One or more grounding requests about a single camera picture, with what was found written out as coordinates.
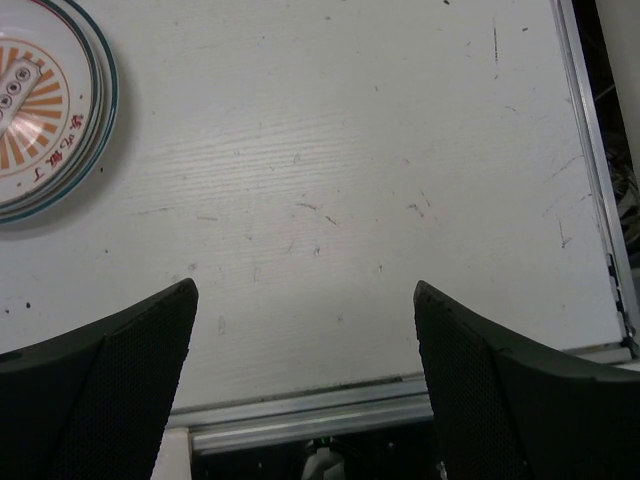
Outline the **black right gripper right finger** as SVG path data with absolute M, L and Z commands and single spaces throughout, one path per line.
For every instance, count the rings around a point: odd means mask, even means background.
M 448 478 L 638 478 L 638 372 L 547 347 L 425 281 L 413 301 Z

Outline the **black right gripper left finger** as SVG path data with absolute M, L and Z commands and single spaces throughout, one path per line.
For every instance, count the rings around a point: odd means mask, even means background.
M 1 356 L 4 479 L 148 479 L 186 360 L 193 279 Z

